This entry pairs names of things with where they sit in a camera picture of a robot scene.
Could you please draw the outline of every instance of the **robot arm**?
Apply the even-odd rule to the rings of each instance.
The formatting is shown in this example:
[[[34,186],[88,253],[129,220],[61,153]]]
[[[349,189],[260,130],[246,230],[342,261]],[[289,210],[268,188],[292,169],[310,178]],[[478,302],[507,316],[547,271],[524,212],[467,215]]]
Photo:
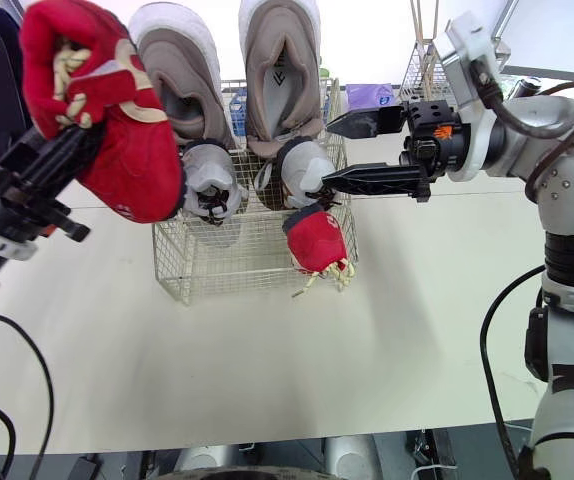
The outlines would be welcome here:
[[[546,306],[529,316],[525,360],[548,387],[529,444],[518,459],[506,454],[521,480],[574,478],[574,101],[539,95],[503,102],[490,37],[470,14],[454,20],[434,47],[457,112],[433,101],[347,113],[328,131],[373,137],[400,132],[406,121],[405,150],[399,166],[355,165],[324,183],[351,194],[427,201],[431,183],[445,174],[467,181],[485,170],[525,180],[546,232]]]

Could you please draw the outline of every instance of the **blue object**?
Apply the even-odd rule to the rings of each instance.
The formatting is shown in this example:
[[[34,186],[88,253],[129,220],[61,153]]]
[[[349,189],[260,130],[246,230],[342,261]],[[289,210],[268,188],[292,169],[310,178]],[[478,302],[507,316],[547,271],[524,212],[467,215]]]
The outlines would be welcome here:
[[[245,117],[247,116],[247,88],[242,87],[234,95],[229,104],[229,114],[234,129],[234,135],[245,136]]]

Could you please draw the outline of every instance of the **shoe insole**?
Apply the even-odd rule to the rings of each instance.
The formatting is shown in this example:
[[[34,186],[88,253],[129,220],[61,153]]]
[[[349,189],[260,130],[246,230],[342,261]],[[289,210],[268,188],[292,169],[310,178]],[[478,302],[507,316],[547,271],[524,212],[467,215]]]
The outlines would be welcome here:
[[[272,138],[286,133],[281,123],[294,109],[303,88],[302,73],[283,47],[276,63],[265,72],[263,99],[265,122]]]
[[[193,97],[179,97],[163,83],[160,92],[160,102],[169,117],[187,124],[189,131],[180,132],[181,136],[196,138],[195,135],[197,132],[193,131],[195,128],[190,128],[190,125],[195,127],[197,123],[202,124],[203,108],[200,105],[200,101]]]

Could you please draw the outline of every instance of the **red shoe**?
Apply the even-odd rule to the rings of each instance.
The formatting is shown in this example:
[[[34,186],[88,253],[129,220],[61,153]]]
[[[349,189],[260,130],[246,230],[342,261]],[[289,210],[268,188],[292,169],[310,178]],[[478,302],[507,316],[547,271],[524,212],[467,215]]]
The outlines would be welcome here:
[[[347,258],[343,233],[336,219],[318,203],[301,208],[283,224],[287,245],[297,268],[311,275],[307,285],[293,296],[305,293],[321,274],[332,273],[339,287],[349,285],[354,267]]]
[[[42,0],[27,9],[20,42],[25,100],[45,138],[105,122],[80,182],[129,220],[174,215],[184,191],[178,150],[127,29],[93,3]]]

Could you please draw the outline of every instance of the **metal rack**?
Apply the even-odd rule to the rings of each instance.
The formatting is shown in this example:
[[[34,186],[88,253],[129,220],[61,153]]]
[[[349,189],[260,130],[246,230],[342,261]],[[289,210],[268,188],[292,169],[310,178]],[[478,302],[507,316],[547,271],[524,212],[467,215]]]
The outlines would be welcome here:
[[[446,100],[450,106],[456,106],[432,40],[425,39],[422,45],[414,44],[398,96],[402,101]]]
[[[323,118],[331,120],[340,113],[338,81],[322,79],[320,91]],[[187,305],[203,295],[272,287],[283,287],[289,295],[306,281],[293,267],[282,231],[283,222],[294,210],[283,207],[280,183],[272,181],[258,193],[252,184],[265,162],[244,149],[245,82],[223,82],[223,95],[240,146],[230,154],[237,180],[248,189],[249,198],[220,226],[183,213],[153,226],[156,279],[173,298]],[[318,141],[336,169],[347,165],[341,137],[322,132]],[[331,213],[341,226],[349,259],[355,263],[358,254],[350,197],[340,194],[338,202]]]

